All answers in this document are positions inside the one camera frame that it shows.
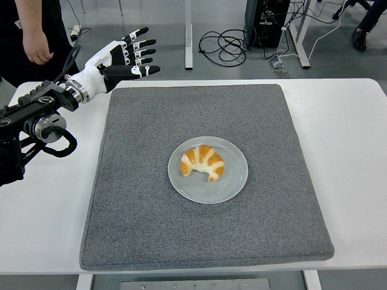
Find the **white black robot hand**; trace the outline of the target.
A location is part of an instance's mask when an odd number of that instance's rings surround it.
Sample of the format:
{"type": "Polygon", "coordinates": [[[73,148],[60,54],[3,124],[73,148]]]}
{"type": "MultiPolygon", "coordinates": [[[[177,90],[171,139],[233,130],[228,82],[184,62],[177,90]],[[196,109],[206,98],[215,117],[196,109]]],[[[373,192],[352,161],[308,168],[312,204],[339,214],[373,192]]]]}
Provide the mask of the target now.
{"type": "Polygon", "coordinates": [[[136,80],[160,71],[159,66],[151,65],[155,53],[150,45],[156,40],[137,39],[149,31],[140,28],[119,40],[107,44],[90,58],[85,68],[66,81],[66,87],[77,91],[84,102],[90,101],[97,94],[112,91],[124,80],[136,80]]]}

